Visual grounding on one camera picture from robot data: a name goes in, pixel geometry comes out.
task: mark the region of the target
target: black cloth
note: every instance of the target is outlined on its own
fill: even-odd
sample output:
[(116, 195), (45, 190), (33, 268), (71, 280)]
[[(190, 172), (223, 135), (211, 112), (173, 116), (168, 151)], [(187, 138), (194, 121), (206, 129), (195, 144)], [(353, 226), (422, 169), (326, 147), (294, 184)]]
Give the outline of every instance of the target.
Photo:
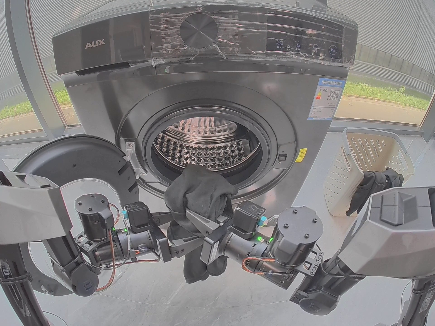
[(351, 205), (349, 210), (346, 212), (346, 215), (349, 216), (355, 211), (359, 214), (371, 194), (392, 187), (401, 187), (402, 184), (403, 175), (398, 174), (391, 168), (387, 168), (387, 170), (384, 170), (383, 172), (364, 171), (364, 179), (360, 182), (352, 196)]
[[(232, 217), (231, 199), (236, 194), (237, 188), (220, 174), (203, 166), (188, 164), (164, 193), (165, 204), (174, 217), (167, 231), (168, 239), (203, 238), (187, 218), (186, 209), (212, 221), (222, 214)], [(217, 258), (212, 264), (205, 264), (201, 261), (201, 250), (202, 246), (184, 257), (184, 278), (188, 284), (206, 280), (209, 275), (220, 275), (227, 267), (225, 256)]]

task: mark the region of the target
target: control panel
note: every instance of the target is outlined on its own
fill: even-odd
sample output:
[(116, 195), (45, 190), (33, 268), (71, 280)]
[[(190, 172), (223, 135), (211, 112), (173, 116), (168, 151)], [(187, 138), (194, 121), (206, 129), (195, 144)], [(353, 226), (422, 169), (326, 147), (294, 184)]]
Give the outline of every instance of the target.
[(345, 27), (302, 12), (247, 6), (151, 11), (154, 58), (198, 54), (287, 54), (340, 61)]
[(73, 27), (53, 37), (53, 51), (59, 74), (197, 56), (349, 63), (355, 57), (357, 32), (356, 24), (348, 20), (303, 9), (190, 5), (128, 13)]
[(307, 14), (270, 11), (266, 51), (342, 59), (344, 27)]

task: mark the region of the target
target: white laundry basket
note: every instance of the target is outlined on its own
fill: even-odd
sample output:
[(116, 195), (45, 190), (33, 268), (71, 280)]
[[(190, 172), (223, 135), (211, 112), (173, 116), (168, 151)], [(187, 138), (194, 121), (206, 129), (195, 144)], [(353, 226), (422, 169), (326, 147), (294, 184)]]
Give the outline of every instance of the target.
[(384, 171), (387, 167), (402, 174), (404, 182), (414, 174), (414, 165), (397, 134), (346, 128), (342, 146), (323, 183), (323, 193), (331, 215), (346, 216), (352, 196), (364, 178), (364, 171)]

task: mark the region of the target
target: gray arm casing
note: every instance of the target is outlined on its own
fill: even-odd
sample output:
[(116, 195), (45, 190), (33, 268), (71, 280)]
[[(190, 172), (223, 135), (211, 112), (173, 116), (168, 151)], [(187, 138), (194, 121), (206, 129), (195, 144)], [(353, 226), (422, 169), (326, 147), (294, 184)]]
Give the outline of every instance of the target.
[(366, 276), (435, 274), (434, 195), (433, 187), (397, 187), (372, 195), (345, 237), (340, 260)]
[(36, 175), (0, 172), (0, 244), (65, 236), (72, 228), (60, 188)]

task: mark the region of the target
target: gray tile floor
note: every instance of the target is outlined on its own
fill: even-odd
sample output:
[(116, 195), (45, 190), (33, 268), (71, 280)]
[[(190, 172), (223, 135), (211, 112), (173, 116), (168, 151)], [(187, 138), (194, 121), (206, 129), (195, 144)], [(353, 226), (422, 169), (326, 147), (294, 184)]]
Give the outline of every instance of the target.
[[(428, 144), (421, 137), (402, 136), (415, 164), (415, 175), (407, 186), (435, 185), (435, 142)], [(340, 133), (329, 133), (320, 150), (295, 205), (315, 209), (324, 224), (319, 245), (326, 256), (332, 255), (341, 244), (349, 218), (329, 215), (323, 197), (322, 184), (341, 143)], [(21, 158), (35, 146), (0, 148), (0, 169), (10, 166), (11, 159)], [(89, 191), (93, 186), (77, 186), (74, 192)], [(89, 298), (74, 295), (52, 297), (37, 294), (43, 310), (64, 318), (69, 326), (79, 325), (161, 325), (161, 326), (223, 326), (282, 325), (304, 326), (374, 326), (377, 323), (397, 322), (401, 309), (401, 295), (407, 280), (368, 277), (342, 296), (336, 310), (328, 316), (312, 316), (288, 301), (297, 287), (299, 277), (289, 290), (271, 285), (261, 277), (247, 274), (235, 262), (229, 261), (224, 275), (210, 277), (204, 282), (188, 285), (182, 273), (183, 260), (167, 264), (130, 265), (109, 290)], [(409, 294), (409, 286), (403, 300)], [(0, 294), (0, 315), (4, 325), (19, 326), (3, 293)], [(435, 312), (429, 315), (428, 325), (435, 324)]]

